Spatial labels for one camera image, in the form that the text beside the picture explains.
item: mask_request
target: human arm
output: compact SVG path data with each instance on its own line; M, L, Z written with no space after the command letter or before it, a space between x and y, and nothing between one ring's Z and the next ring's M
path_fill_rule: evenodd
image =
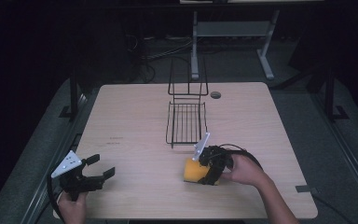
M234 154L231 157L234 161L234 166L230 173L223 173L222 178L257 188L270 223L299 223L272 179L260 167L242 155Z
M77 201L72 202L69 193L63 191L58 200L58 207L65 224L84 224L86 223L86 198L88 192L79 194Z

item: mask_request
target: sponge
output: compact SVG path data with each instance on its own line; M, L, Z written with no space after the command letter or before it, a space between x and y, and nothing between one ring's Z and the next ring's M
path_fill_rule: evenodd
M206 176L209 168L209 166L201 166L199 161L187 158L183 178L186 182L198 183L200 179Z

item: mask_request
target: human hand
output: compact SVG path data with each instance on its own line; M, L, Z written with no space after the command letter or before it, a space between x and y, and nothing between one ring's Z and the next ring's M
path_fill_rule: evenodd
M229 168L231 172L222 173L220 177L256 188L261 187L269 179L267 174L251 159L238 154L231 155L231 158L234 161L234 166Z
M86 198L88 192L79 194L77 201L72 202L69 193L63 191L58 200L58 207L65 224L83 224L86 222Z

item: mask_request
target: wooden table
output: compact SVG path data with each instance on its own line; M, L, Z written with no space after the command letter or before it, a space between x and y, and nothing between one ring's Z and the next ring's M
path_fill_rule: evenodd
M296 217L313 218L317 209L275 104L264 83L210 83L220 99L201 98L211 133L207 146L234 144L248 149L275 181ZM103 189L91 192L91 218L246 219L266 218L254 187L221 180L203 186L183 180L194 147L166 143L168 84L109 85L100 89L76 154L101 160L84 175L116 166Z

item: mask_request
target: small round object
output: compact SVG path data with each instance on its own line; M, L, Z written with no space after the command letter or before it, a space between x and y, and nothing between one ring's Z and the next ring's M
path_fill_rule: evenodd
M218 91L213 91L211 92L211 97L214 99L219 99L220 97L222 97L222 94Z

